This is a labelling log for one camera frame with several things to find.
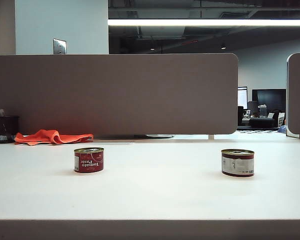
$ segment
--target ceiling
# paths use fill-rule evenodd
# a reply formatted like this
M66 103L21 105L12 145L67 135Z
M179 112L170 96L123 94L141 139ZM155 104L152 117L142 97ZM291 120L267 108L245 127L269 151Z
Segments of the ceiling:
M109 19L300 19L300 0L108 0L108 9ZM297 38L300 27L110 26L109 52L217 53L222 43L232 51Z

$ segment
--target gray partition panel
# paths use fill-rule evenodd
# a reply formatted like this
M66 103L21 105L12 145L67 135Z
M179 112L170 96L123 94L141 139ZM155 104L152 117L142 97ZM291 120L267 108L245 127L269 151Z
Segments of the gray partition panel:
M287 125L294 134L300 134L300 53L287 60Z
M25 135L230 134L237 87L231 53L0 56L0 109Z

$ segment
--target blue object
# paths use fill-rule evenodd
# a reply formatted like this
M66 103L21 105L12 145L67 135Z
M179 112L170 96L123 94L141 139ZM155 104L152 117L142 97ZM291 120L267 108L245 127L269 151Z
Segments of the blue object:
M281 127L279 127L278 133L286 134L287 133L287 125L282 125Z

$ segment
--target orange cloth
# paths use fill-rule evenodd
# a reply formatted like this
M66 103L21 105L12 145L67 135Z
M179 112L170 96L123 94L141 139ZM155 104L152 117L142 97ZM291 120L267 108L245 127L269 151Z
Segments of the orange cloth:
M36 134L23 136L18 132L14 141L16 144L28 144L30 146L37 144L76 144L92 142L92 134L83 135L60 135L57 130L39 130Z

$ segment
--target white can label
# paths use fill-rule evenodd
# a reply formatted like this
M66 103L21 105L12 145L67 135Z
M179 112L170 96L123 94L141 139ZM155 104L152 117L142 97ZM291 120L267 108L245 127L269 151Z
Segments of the white can label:
M74 170L79 171L79 157L74 156Z
M233 159L222 157L222 171L229 174L249 175L254 173L254 158L252 159Z

